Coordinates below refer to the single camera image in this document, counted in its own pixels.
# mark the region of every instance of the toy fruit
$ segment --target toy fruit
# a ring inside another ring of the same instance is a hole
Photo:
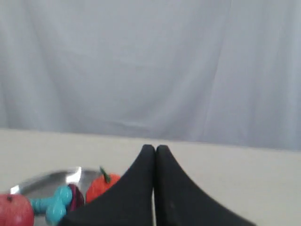
[[[98,196],[105,193],[109,188],[111,188],[117,181],[119,181],[120,176],[118,174],[107,174],[103,168],[100,168],[102,175],[96,178],[88,188],[86,192],[86,203],[91,202]]]
[[[0,226],[33,226],[34,213],[21,194],[0,194]]]
[[[68,211],[84,205],[84,197],[76,185],[60,186],[52,197],[30,201],[35,215],[45,214],[49,225],[56,225]]]

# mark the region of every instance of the white backdrop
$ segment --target white backdrop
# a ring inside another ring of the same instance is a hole
[[[301,149],[299,0],[1,0],[0,126]]]

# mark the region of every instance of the black foam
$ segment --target black foam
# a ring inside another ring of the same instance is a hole
[[[154,193],[157,226],[254,226],[202,191],[166,145],[157,148]]]
[[[89,204],[67,213],[59,226],[153,226],[154,167],[155,149],[144,145],[114,186]]]

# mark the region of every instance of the green stem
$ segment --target green stem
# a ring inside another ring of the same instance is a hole
[[[109,176],[109,174],[106,173],[106,171],[102,167],[100,167],[100,172],[103,174],[105,182],[107,184],[110,183],[111,177]]]

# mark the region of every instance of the toy tomato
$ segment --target toy tomato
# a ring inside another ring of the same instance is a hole
[[[91,202],[98,196],[105,193],[120,179],[120,176],[118,174],[114,174],[114,173],[107,174],[103,168],[100,168],[100,171],[102,175],[96,178],[91,183],[90,187],[86,192],[86,203]]]

